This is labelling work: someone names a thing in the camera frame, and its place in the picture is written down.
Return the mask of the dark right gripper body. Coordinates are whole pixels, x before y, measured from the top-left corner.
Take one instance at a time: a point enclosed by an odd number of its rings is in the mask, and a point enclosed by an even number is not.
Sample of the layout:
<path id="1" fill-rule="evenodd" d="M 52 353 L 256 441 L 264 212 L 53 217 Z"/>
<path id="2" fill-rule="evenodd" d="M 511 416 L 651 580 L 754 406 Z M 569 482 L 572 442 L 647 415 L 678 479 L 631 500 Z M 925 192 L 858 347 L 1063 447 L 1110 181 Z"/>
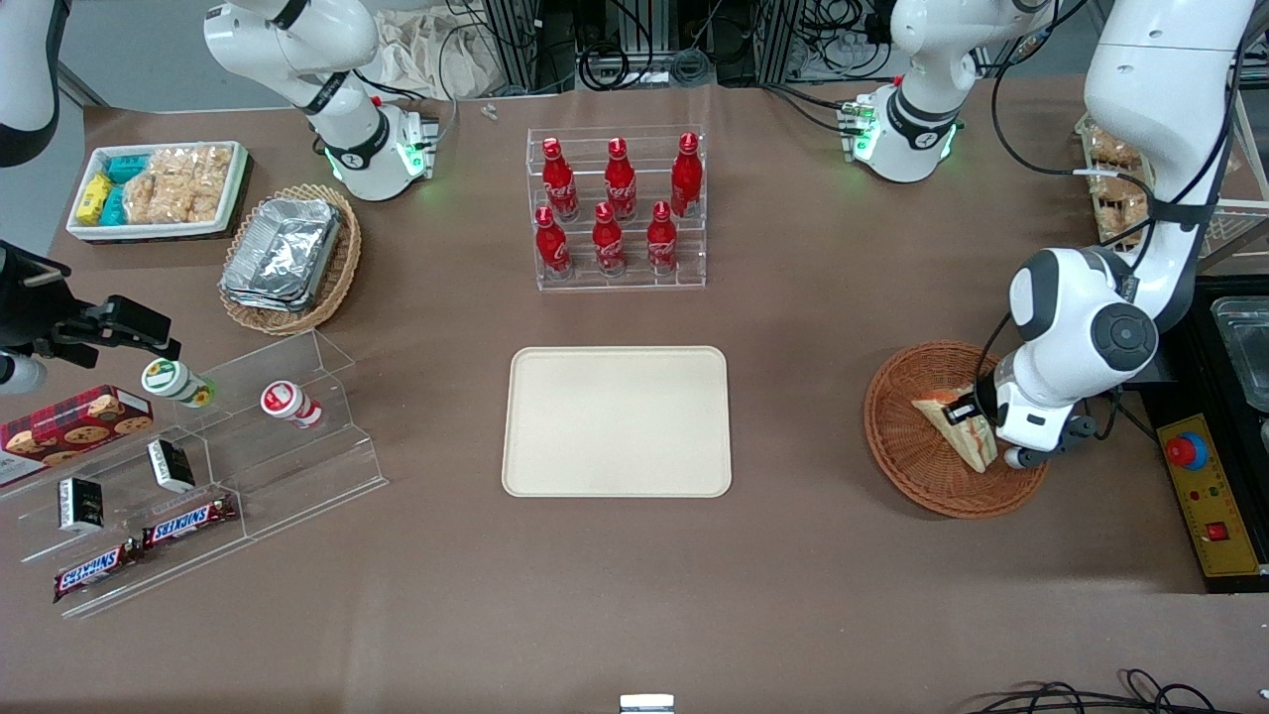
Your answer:
<path id="1" fill-rule="evenodd" d="M 86 342 L 94 337 L 82 312 L 90 303 L 69 289 L 71 268 L 1 243 L 1 345 L 33 351 L 37 342 Z"/>

